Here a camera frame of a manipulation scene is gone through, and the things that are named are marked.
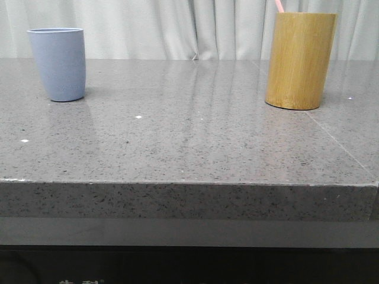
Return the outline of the black cabinet under counter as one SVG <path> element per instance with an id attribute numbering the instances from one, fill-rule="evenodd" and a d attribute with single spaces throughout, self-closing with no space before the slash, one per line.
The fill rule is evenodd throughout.
<path id="1" fill-rule="evenodd" d="M 2 283 L 377 283 L 378 250 L 2 246 Z"/>

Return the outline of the white curtain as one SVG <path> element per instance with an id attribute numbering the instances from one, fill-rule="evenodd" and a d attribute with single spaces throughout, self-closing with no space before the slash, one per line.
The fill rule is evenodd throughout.
<path id="1" fill-rule="evenodd" d="M 82 28 L 90 59 L 266 60 L 273 1 L 2 1 L 1 56 L 31 57 L 27 31 Z"/>

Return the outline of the bamboo cylinder holder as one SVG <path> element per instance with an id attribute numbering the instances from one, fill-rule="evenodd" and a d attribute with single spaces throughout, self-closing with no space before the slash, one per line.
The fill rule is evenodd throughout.
<path id="1" fill-rule="evenodd" d="M 276 15 L 265 94 L 267 104 L 293 110 L 320 106 L 336 21 L 334 13 Z"/>

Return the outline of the blue plastic cup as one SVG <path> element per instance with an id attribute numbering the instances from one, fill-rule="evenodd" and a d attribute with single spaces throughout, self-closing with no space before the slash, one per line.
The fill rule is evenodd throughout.
<path id="1" fill-rule="evenodd" d="M 42 84 L 52 101 L 85 96 L 85 40 L 81 28 L 38 28 L 27 31 Z"/>

